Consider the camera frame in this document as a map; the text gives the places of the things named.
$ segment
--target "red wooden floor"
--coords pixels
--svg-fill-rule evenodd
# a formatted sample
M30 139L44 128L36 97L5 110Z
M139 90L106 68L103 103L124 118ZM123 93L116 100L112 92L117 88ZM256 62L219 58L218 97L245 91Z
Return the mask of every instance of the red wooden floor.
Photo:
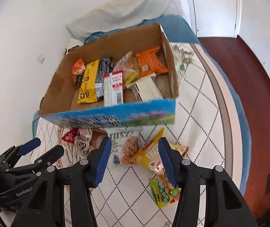
M199 38L239 94L252 137L250 173L244 198L256 219L270 209L270 80L241 38Z

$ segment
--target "open cardboard box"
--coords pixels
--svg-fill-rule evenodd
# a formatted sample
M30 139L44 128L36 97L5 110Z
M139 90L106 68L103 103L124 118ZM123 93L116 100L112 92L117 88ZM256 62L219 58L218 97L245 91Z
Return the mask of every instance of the open cardboard box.
M85 64L104 57L120 60L133 51L133 65L138 69L135 54L160 47L158 58L169 72L156 77L156 85L165 99L136 102L132 90L123 92L124 103L104 107L104 102L77 104L79 89L72 79L72 67L82 58ZM178 79L174 58L162 28L158 24L122 30L81 46L64 57L43 98L39 115L60 127L113 127L172 124L175 120L175 99Z

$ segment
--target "door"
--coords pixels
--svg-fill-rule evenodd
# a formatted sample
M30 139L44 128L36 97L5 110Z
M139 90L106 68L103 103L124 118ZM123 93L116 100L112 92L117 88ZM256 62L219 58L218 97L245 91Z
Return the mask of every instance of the door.
M193 3L197 37L234 37L237 0L193 0Z

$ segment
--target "green snack bag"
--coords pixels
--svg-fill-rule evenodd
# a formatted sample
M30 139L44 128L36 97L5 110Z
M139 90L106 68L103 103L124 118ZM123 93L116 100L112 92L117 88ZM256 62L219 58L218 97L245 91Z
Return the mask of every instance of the green snack bag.
M167 179L149 178L149 183L153 198L160 208L179 200L180 189L174 189Z

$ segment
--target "screw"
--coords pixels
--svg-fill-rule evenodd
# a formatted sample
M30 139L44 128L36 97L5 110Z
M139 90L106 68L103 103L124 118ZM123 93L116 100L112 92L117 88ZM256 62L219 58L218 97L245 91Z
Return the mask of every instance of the screw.
M222 168L222 166L215 166L215 170L218 172L222 172L223 168Z
M82 166L86 165L89 163L89 161L87 159L82 159L80 162L79 162Z
M188 165L190 165L190 161L188 160L188 159L183 159L182 160L182 163L185 165L185 166L188 166Z
M48 168L47 168L47 171L48 172L53 172L55 170L55 166L49 166Z

